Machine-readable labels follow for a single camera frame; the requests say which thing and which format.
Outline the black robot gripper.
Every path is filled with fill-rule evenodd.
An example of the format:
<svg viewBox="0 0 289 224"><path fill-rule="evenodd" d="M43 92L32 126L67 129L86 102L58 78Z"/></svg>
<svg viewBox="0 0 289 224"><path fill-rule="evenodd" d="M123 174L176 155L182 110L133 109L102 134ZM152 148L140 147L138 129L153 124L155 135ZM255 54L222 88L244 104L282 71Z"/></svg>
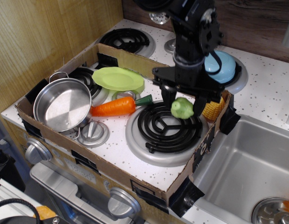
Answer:
<svg viewBox="0 0 289 224"><path fill-rule="evenodd" d="M152 69L153 83L161 89L165 106L171 109L177 92L195 97L193 112L200 116L212 98L220 98L224 85L213 80L205 71L204 65L194 67L157 67Z"/></svg>

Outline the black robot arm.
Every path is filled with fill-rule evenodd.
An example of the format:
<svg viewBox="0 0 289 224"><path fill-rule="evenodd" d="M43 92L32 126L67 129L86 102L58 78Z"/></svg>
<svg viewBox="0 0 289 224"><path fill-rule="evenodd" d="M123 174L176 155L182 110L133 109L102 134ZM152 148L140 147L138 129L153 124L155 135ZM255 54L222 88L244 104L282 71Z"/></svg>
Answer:
<svg viewBox="0 0 289 224"><path fill-rule="evenodd" d="M213 0L137 0L141 9L166 13L176 35L173 67L154 68L153 83L161 89L164 104L170 108L181 92L195 98L193 112L201 115L206 103L219 102L224 86L205 70L205 58L221 43L223 34L217 22Z"/></svg>

